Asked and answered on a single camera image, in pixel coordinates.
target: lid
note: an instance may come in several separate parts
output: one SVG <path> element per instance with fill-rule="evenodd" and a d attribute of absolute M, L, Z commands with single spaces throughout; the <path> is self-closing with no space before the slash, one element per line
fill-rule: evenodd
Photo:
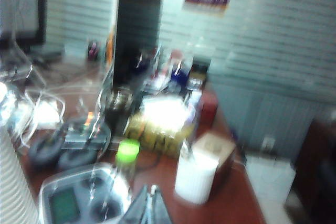
<path fill-rule="evenodd" d="M 118 162 L 134 162 L 138 156 L 140 143 L 138 140 L 125 139 L 120 142 L 116 159 Z"/>

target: box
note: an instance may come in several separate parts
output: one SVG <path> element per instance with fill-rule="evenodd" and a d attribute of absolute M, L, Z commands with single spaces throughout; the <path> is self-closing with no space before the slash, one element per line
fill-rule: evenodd
<path fill-rule="evenodd" d="M 193 144 L 193 153 L 202 153 L 218 160 L 212 191 L 216 190 L 231 169 L 236 144 L 229 138 L 222 137 L 212 131 L 206 132 Z"/>

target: computer monitor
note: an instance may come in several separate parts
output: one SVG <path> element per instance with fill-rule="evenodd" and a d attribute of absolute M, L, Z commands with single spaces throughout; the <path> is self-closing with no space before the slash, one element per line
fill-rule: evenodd
<path fill-rule="evenodd" d="M 42 44 L 46 31 L 46 0 L 16 0 L 16 39 L 24 49 Z M 13 23 L 12 0 L 0 0 L 0 47 L 8 47 Z"/>
<path fill-rule="evenodd" d="M 121 85 L 132 82 L 132 75 L 134 75 L 132 63 L 137 61 L 137 57 L 141 57 L 140 54 L 143 50 L 151 51 L 157 47 L 161 7 L 162 0 L 118 1 L 114 84 Z"/>

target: pen holder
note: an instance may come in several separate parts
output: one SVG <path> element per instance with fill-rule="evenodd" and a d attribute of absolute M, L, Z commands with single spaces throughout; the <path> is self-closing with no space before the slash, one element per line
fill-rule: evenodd
<path fill-rule="evenodd" d="M 175 191 L 183 199 L 194 203 L 207 202 L 218 161 L 204 155 L 185 155 L 178 159 Z"/>

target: white wall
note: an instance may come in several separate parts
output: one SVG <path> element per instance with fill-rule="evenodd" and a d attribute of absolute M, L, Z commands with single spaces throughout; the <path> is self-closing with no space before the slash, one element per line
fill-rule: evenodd
<path fill-rule="evenodd" d="M 49 0 L 48 41 L 104 41 L 113 4 Z M 211 80 L 241 141 L 258 148 L 274 135 L 276 150 L 295 158 L 311 119 L 336 103 L 335 18 L 336 0 L 231 0 L 224 17 L 163 0 L 160 41 L 212 59 Z"/>
<path fill-rule="evenodd" d="M 47 42 L 87 48 L 95 39 L 104 47 L 115 4 L 115 0 L 48 0 Z"/>

